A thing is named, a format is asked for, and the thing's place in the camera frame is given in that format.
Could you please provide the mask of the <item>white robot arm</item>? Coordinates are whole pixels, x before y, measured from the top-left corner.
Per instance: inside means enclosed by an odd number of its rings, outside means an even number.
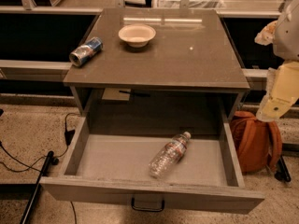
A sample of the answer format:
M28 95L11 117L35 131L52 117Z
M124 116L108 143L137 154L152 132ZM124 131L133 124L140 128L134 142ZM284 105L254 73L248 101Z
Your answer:
M266 95L256 117L270 122L286 114L299 99L299 0L284 7L276 21L268 23L254 39L260 45L273 45L273 52L284 60L278 69L269 68Z

